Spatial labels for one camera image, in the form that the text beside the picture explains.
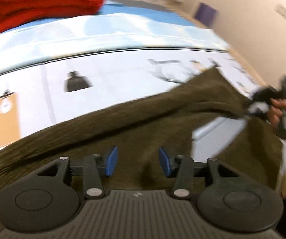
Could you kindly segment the dark olive corduroy pants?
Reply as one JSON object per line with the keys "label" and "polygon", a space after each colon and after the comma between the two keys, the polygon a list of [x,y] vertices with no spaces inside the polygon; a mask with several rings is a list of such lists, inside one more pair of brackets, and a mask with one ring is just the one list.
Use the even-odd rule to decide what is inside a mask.
{"label": "dark olive corduroy pants", "polygon": [[[0,150],[0,238],[279,238],[282,145],[211,68],[171,91],[85,114]],[[118,148],[105,197],[83,194],[83,159]],[[175,199],[159,148],[194,161]]]}

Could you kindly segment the white printed bed sheet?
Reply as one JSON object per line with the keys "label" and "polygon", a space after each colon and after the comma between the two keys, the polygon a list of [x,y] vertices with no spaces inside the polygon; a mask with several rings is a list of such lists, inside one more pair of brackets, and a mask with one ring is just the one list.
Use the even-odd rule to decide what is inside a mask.
{"label": "white printed bed sheet", "polygon": [[201,50],[106,52],[0,75],[0,149],[57,123],[169,91],[212,67],[246,97],[260,87],[229,53]]}

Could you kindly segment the purple folder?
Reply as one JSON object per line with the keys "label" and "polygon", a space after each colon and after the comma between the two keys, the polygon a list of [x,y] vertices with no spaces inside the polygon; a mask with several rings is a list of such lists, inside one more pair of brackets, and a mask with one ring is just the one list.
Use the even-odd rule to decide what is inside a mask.
{"label": "purple folder", "polygon": [[218,12],[218,10],[206,3],[200,3],[195,12],[194,18],[206,27],[212,27]]}

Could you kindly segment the blue patterned folded sheet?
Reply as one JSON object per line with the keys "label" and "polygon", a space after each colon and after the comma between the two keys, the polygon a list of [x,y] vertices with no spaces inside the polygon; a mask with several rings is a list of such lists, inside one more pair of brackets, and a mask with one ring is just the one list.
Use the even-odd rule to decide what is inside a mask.
{"label": "blue patterned folded sheet", "polygon": [[118,49],[228,50],[211,29],[149,3],[106,1],[98,15],[48,18],[0,33],[0,75],[38,63]]}

